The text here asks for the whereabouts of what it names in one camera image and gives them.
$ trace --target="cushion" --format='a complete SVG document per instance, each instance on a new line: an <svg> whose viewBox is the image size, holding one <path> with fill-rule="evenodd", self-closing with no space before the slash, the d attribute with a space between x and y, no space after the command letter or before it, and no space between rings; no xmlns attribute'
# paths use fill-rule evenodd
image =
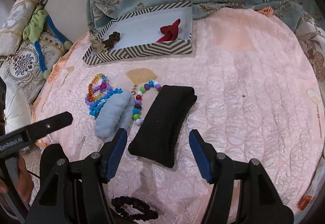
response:
<svg viewBox="0 0 325 224"><path fill-rule="evenodd" d="M17 0L0 29L0 60L12 58L39 0Z"/></svg>
<svg viewBox="0 0 325 224"><path fill-rule="evenodd" d="M10 133L27 126L31 121L30 107L22 90L12 79L5 79L7 91L5 94L4 127L5 133Z"/></svg>
<svg viewBox="0 0 325 224"><path fill-rule="evenodd" d="M315 19L305 13L299 21L295 35L314 69L321 96L325 102L325 31L315 22Z"/></svg>
<svg viewBox="0 0 325 224"><path fill-rule="evenodd" d="M47 32L42 32L40 45L45 58L45 65L52 69L58 59L66 53L64 44ZM22 89L29 104L32 104L45 84L40 69L37 51L34 45L26 40L22 43L18 53L5 61L0 67L3 79L12 79L19 89Z"/></svg>
<svg viewBox="0 0 325 224"><path fill-rule="evenodd" d="M54 25L72 43L88 32L86 1L48 0L45 5L45 10L51 16Z"/></svg>

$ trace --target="light blue fuzzy cloth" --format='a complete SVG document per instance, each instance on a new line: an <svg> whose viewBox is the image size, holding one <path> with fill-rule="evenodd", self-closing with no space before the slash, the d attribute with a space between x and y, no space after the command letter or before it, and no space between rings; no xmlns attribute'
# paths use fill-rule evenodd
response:
<svg viewBox="0 0 325 224"><path fill-rule="evenodd" d="M112 141L119 128L128 130L132 122L134 98L128 91L111 96L100 110L95 134L104 142Z"/></svg>

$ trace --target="beaded bracelet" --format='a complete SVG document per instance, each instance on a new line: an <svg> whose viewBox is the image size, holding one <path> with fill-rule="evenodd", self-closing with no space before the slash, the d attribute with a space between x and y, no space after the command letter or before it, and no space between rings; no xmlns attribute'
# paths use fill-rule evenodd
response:
<svg viewBox="0 0 325 224"><path fill-rule="evenodd" d="M138 126L141 126L143 123L143 119L140 118L140 112L142 109L142 96L143 94L148 91L150 88L155 88L158 92L161 90L161 85L157 81L152 81L150 80L147 84L144 84L143 87L141 87L137 92L136 92L136 97L135 97L135 105L134 109L132 110L133 113L133 119L135 120L135 123Z"/></svg>
<svg viewBox="0 0 325 224"><path fill-rule="evenodd" d="M151 210L150 206L145 202L141 201L140 199L133 198L133 197L115 197L111 200L112 206L115 208L115 211L120 214L122 217L126 218L127 220L134 221L134 220L156 220L159 215L158 212ZM133 214L130 215L126 212L126 210L122 207L123 205L130 205L134 209L142 212L143 214Z"/></svg>
<svg viewBox="0 0 325 224"><path fill-rule="evenodd" d="M102 83L96 87L94 87L95 83L102 78ZM88 94L85 97L85 103L89 106L91 106L91 103L100 99L101 97L104 96L104 92L107 90L112 90L112 87L110 84L107 82L107 77L103 75L102 73L97 74L91 83L88 85ZM97 91L100 91L100 93L94 97L94 93Z"/></svg>
<svg viewBox="0 0 325 224"><path fill-rule="evenodd" d="M94 87L99 79L102 79L100 85ZM94 97L94 93L100 91L100 93ZM86 95L84 101L89 106L89 114L97 119L100 110L105 105L106 101L114 94L122 93L122 89L113 88L108 83L107 77L102 73L97 74L91 83L88 85L88 94Z"/></svg>
<svg viewBox="0 0 325 224"><path fill-rule="evenodd" d="M121 94L123 91L121 88L116 88L114 90L110 90L110 91L107 91L107 93L100 99L94 101L91 106L89 107L89 114L91 116L94 116L95 119L97 119L99 113L100 113L100 110L102 109L102 107L105 105L106 101L111 97L113 96L114 94Z"/></svg>

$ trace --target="small charm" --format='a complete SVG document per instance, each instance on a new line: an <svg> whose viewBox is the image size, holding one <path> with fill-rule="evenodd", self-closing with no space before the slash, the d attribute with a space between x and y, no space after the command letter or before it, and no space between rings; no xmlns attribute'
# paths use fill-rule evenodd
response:
<svg viewBox="0 0 325 224"><path fill-rule="evenodd" d="M135 95L137 93L138 87L139 87L138 85L133 86L132 91L131 91L132 95Z"/></svg>

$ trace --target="cardboard box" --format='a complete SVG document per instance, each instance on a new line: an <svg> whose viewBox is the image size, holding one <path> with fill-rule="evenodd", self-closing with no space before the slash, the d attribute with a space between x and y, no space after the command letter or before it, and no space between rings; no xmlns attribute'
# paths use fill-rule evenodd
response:
<svg viewBox="0 0 325 224"><path fill-rule="evenodd" d="M160 28L171 25L177 19L181 19L178 39L156 43L163 37ZM82 59L92 66L135 57L189 54L192 53L191 29L192 3L189 1L137 10L111 20L95 36L107 40L111 33L119 32L121 39L111 50L97 54L90 46Z"/></svg>

